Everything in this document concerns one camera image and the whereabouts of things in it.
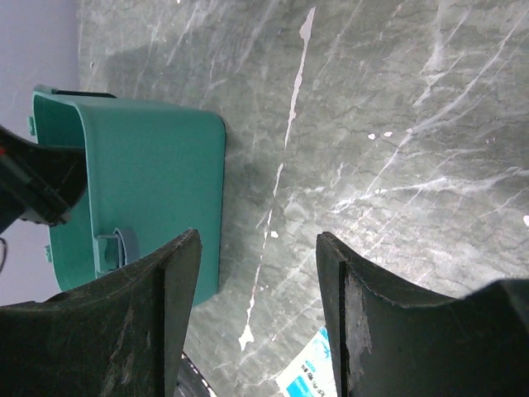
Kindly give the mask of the teal medicine box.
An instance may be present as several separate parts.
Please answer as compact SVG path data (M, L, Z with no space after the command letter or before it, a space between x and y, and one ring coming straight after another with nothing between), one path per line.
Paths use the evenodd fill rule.
M226 125L213 112L107 93L37 86L32 122L42 146L85 155L82 198L49 230L61 290L95 280L195 229L203 250L193 302L219 285Z

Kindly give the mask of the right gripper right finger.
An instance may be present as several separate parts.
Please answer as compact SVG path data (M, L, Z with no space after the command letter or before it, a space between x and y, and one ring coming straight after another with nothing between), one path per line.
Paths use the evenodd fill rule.
M340 396L525 396L528 283L496 280L460 299L317 237L317 274Z

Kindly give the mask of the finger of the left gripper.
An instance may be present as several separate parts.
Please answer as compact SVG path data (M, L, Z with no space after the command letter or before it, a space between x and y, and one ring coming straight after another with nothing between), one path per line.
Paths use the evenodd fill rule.
M1 224L58 226L88 185L84 150L41 146L1 128Z

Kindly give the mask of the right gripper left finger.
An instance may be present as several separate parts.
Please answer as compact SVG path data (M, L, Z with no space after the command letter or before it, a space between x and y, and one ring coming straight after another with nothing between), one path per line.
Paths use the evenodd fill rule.
M176 395L201 254L190 229L85 285L2 307L2 395Z

